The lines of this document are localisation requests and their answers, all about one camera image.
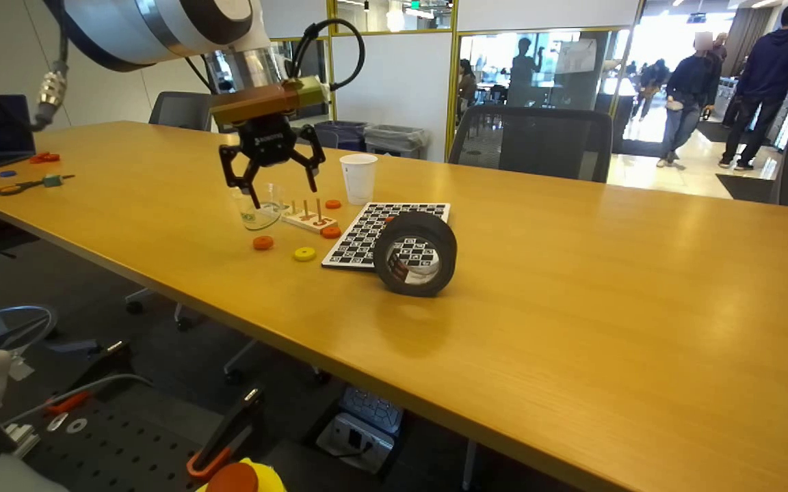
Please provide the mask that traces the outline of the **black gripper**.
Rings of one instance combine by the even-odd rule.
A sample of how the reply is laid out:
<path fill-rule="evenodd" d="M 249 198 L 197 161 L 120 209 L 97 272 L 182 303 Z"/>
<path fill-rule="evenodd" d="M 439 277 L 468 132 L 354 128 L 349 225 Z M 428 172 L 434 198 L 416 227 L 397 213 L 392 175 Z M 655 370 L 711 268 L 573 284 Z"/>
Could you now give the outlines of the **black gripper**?
<path fill-rule="evenodd" d="M 239 135 L 235 146 L 220 147 L 224 182 L 239 183 L 239 190 L 249 198 L 254 209 L 260 209 L 260 198 L 254 191 L 254 175 L 272 164 L 298 161 L 306 169 L 309 191 L 317 191 L 317 172 L 321 164 L 327 161 L 327 153 L 312 127 L 291 127 L 286 115 L 268 115 L 239 124 L 235 135 Z M 245 175 L 234 169 L 239 153 L 249 160 Z"/>

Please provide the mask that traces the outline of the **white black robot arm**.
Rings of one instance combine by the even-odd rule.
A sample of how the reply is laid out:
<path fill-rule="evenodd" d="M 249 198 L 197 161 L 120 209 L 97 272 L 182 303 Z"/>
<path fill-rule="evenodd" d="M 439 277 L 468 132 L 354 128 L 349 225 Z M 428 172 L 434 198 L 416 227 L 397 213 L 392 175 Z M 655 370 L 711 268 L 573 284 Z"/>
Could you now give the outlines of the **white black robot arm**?
<path fill-rule="evenodd" d="M 263 167 L 295 161 L 309 190 L 327 161 L 312 127 L 291 115 L 327 102 L 317 76 L 286 76 L 265 33 L 260 0 L 45 0 L 67 38 L 94 63 L 139 71 L 205 55 L 209 112 L 234 135 L 220 146 L 224 183 L 260 206 Z"/>

